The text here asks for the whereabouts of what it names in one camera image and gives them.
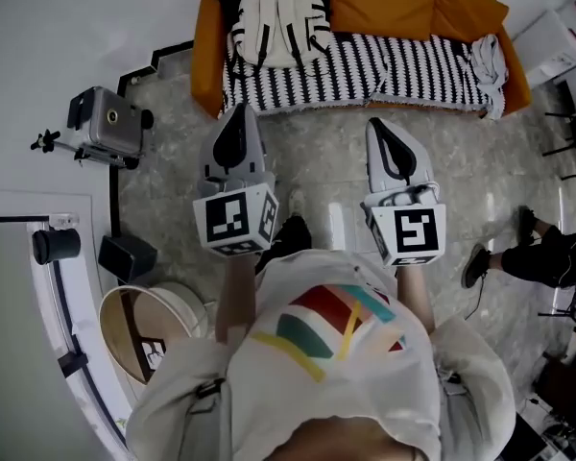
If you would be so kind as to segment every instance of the white shoe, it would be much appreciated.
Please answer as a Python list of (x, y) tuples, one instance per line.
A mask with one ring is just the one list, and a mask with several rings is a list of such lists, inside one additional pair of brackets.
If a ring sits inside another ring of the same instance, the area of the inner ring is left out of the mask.
[(304, 218), (305, 215), (305, 194), (299, 187), (294, 188), (290, 195), (288, 195), (288, 212), (290, 216), (300, 215)]

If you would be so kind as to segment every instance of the person's leg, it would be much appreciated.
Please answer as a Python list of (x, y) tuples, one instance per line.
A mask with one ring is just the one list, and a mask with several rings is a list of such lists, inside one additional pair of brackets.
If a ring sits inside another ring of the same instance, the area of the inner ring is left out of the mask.
[(548, 222), (544, 222), (543, 220), (536, 219), (536, 226), (534, 227), (534, 230), (540, 237), (544, 237), (551, 227), (555, 226), (549, 224)]
[(518, 234), (516, 239), (519, 246), (530, 246), (534, 243), (534, 231), (540, 237), (544, 237), (551, 227), (553, 227), (551, 224), (536, 217), (533, 210), (528, 206), (520, 206), (518, 208)]
[(260, 273), (269, 261), (276, 257), (293, 255), (299, 251), (311, 249), (311, 233), (302, 218), (304, 196), (300, 189), (291, 192), (288, 198), (290, 217), (283, 223), (273, 241), (273, 246), (265, 251), (256, 264), (256, 273)]
[(554, 245), (516, 246), (492, 255), (482, 244), (476, 244), (463, 271), (462, 284), (465, 288), (471, 288), (489, 270), (499, 270), (518, 279), (555, 287), (561, 268), (558, 261)]

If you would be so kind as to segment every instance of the marble floor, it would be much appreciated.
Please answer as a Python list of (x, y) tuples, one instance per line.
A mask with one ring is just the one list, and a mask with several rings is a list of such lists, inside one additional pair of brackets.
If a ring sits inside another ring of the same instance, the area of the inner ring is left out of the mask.
[[(128, 88), (133, 102), (154, 112), (156, 124), (140, 167), (120, 172), (120, 214), (125, 231), (158, 248), (154, 279), (181, 281), (211, 302), (219, 296), (223, 266), (199, 245), (192, 201), (201, 141), (214, 119), (189, 94), (189, 65), (190, 52), (167, 57), (157, 76)], [(302, 187), (315, 246), (346, 249), (375, 261), (379, 255), (359, 207), (368, 192), (367, 120), (379, 116), (396, 122), (425, 146), (448, 208), (446, 254), (425, 267), (441, 321), (476, 306), (479, 289), (461, 288), (462, 268), (476, 242), (492, 251), (516, 243), (519, 205), (531, 206), (540, 218), (562, 224), (564, 231), (576, 231), (576, 179), (559, 180), (576, 172), (575, 154), (540, 154), (564, 145), (565, 122), (543, 115), (560, 108), (555, 89), (545, 86), (534, 91), (530, 108), (498, 122), (416, 109), (319, 109), (264, 117), (260, 128), (268, 168), (278, 179), (276, 195), (286, 202), (291, 188)], [(543, 365), (542, 352), (562, 351), (571, 333), (567, 320), (539, 318), (537, 313), (566, 297), (501, 273), (490, 272), (486, 278), (482, 302), (470, 322), (508, 367), (518, 409)]]

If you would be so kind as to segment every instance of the black and white striped blanket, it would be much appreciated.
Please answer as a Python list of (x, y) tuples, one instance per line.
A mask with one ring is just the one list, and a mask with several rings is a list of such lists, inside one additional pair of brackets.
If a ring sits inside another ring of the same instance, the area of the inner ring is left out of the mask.
[(488, 98), (476, 86), (468, 46), (432, 36), (427, 41), (334, 33), (329, 53), (303, 69), (253, 66), (237, 55), (232, 39), (224, 64), (222, 112), (236, 103), (259, 114), (296, 109), (415, 104), (484, 110)]

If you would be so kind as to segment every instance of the pillow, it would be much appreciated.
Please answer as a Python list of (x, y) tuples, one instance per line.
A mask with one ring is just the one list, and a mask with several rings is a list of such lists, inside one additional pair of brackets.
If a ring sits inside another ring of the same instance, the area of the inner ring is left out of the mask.
[(429, 39), (435, 0), (330, 0), (331, 31)]
[(463, 42), (496, 35), (508, 10), (496, 0), (435, 0), (431, 34)]

